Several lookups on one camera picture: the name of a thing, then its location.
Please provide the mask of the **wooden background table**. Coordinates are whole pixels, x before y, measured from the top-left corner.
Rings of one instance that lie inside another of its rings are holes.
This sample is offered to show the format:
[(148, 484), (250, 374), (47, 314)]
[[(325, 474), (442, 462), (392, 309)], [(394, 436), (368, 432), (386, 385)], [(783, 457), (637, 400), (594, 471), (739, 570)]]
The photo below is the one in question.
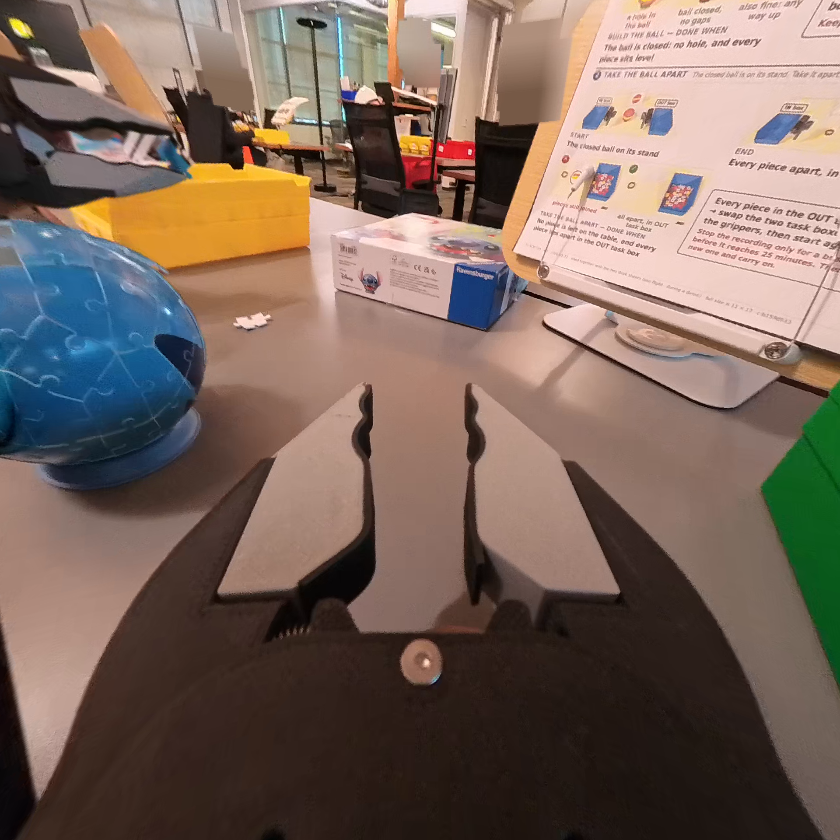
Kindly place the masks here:
[(324, 195), (338, 195), (338, 187), (328, 179), (327, 146), (291, 142), (287, 133), (278, 129), (255, 129), (254, 145), (265, 152), (290, 157), (294, 164), (294, 171), (298, 175), (305, 174), (305, 160), (317, 161), (321, 177), (313, 189)]

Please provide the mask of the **printed instruction sheet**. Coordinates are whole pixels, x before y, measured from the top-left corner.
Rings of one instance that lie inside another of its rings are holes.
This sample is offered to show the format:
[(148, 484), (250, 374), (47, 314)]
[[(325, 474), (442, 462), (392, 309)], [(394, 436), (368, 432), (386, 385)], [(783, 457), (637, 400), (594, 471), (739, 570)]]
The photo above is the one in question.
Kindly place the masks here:
[(838, 209), (838, 2), (609, 2), (515, 252), (837, 354)]

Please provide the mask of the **black floor lamp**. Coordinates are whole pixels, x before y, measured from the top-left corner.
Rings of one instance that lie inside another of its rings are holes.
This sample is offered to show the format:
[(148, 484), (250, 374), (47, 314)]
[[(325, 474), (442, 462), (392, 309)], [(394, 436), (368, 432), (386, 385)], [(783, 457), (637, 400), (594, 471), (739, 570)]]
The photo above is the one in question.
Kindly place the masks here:
[(337, 193), (337, 188), (334, 184), (328, 181), (328, 172), (327, 172), (327, 158), (326, 158), (326, 149), (327, 146), (324, 143), (324, 135), (323, 135), (323, 118), (322, 118), (322, 104), (321, 104), (321, 90), (320, 90), (320, 75), (319, 75), (319, 56), (318, 56), (318, 45), (317, 45), (317, 33), (327, 27), (325, 21), (315, 18), (315, 17), (298, 17), (297, 18), (297, 25), (306, 29), (309, 33), (310, 37), (310, 47), (311, 47), (311, 63), (312, 63), (312, 74), (313, 74), (313, 85), (315, 91), (315, 100), (316, 100), (316, 110), (317, 110), (317, 122), (318, 122), (318, 138), (319, 138), (319, 145), (320, 145), (320, 164), (321, 164), (321, 183), (316, 184), (314, 189), (316, 192), (324, 194), (324, 195), (335, 195)]

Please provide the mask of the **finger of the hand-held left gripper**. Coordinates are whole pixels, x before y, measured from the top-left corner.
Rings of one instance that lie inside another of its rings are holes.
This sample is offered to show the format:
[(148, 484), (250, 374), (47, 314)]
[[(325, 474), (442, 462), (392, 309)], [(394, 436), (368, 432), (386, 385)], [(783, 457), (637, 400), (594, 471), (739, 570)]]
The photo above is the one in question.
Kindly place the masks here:
[(3, 56), (2, 99), (51, 130), (108, 129), (170, 135), (166, 121), (150, 119), (110, 98), (79, 87), (52, 71)]
[(82, 205), (104, 197), (151, 193), (187, 180), (190, 166), (180, 156), (164, 166), (109, 162), (67, 150), (53, 150), (28, 169), (26, 201), (35, 205)]

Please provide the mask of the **instruction sheet on stand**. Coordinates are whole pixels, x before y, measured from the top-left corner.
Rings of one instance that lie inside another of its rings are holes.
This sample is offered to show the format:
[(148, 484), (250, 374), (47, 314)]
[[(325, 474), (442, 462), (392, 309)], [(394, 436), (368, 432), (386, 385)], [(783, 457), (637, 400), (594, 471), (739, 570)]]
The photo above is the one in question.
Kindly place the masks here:
[(838, 383), (838, 353), (713, 318), (515, 252), (608, 4), (589, 6), (568, 39), (562, 99), (551, 104), (553, 110), (560, 108), (560, 118), (538, 127), (503, 229), (511, 266), (572, 300), (570, 308), (545, 316), (543, 325), (703, 406), (740, 406), (780, 378), (831, 390)]

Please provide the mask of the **yellow plastic bin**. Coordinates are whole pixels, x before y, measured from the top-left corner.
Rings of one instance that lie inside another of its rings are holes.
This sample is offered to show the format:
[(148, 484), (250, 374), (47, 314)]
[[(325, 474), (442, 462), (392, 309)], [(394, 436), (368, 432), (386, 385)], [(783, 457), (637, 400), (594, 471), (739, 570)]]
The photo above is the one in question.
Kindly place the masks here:
[(246, 164), (195, 164), (165, 189), (70, 210), (75, 224), (171, 270), (306, 248), (311, 179)]

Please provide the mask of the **brown cardboard sheet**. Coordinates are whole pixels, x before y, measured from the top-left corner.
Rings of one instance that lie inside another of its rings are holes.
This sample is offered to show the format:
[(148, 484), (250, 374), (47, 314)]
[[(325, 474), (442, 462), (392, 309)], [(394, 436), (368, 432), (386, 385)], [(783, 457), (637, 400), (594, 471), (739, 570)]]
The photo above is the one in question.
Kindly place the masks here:
[(80, 38), (126, 106), (152, 120), (171, 125), (151, 86), (109, 26), (99, 24), (84, 28)]

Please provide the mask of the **blue round ball stand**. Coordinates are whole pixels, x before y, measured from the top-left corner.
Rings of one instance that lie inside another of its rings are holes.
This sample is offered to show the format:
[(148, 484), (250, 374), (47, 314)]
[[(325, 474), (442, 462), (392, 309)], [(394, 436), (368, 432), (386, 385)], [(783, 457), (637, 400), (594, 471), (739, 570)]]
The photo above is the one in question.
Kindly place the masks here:
[(120, 487), (160, 471), (182, 457), (202, 427), (192, 407), (173, 428), (153, 443), (129, 454), (81, 465), (40, 465), (38, 477), (62, 490), (88, 491)]

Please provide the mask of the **white and blue puzzle box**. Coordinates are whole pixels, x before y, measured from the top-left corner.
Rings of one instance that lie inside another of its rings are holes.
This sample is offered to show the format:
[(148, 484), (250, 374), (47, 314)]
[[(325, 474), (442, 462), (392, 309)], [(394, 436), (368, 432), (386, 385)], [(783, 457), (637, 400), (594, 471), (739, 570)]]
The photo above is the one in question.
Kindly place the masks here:
[(411, 213), (331, 236), (336, 290), (488, 331), (528, 287), (501, 231)]

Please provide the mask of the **black office chair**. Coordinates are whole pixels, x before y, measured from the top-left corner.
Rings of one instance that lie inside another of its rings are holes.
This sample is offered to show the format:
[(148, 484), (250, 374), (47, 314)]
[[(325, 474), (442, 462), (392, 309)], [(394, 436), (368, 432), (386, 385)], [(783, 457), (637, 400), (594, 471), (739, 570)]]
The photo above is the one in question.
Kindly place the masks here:
[(345, 101), (343, 113), (355, 165), (354, 206), (378, 217), (437, 217), (442, 208), (434, 178), (409, 185), (389, 104)]
[(503, 228), (537, 129), (537, 123), (499, 125), (476, 118), (475, 194), (470, 223)]

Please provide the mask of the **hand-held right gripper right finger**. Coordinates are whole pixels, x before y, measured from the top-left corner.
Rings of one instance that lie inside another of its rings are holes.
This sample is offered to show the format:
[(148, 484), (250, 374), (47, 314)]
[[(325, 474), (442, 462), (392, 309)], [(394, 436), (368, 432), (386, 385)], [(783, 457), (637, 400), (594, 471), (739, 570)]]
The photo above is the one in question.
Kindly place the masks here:
[(560, 602), (621, 592), (558, 452), (476, 384), (465, 387), (464, 569), (471, 604), (519, 602), (545, 624)]

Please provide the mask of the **blue puzzle ball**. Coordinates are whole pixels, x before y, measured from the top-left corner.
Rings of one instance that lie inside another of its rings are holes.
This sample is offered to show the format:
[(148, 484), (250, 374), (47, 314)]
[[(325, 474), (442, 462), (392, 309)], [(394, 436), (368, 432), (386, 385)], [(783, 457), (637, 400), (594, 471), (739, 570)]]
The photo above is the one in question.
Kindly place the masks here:
[(1, 454), (76, 468), (196, 435), (202, 332), (152, 260), (70, 227), (1, 225)]

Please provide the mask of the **green plastic bin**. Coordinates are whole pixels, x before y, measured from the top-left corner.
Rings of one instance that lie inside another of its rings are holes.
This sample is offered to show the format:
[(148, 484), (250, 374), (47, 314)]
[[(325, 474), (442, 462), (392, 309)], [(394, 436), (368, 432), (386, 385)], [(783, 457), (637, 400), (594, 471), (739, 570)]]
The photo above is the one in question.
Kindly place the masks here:
[(839, 680), (839, 386), (762, 484), (835, 681)]

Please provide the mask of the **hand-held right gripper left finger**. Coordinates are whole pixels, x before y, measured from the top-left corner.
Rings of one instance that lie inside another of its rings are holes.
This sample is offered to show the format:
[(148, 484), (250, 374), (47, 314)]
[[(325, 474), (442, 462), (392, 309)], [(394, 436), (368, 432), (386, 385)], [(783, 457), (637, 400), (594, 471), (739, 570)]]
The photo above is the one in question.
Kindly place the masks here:
[(349, 606), (375, 572), (373, 389), (357, 384), (278, 450), (217, 587), (275, 603), (266, 640), (306, 633), (317, 605)]

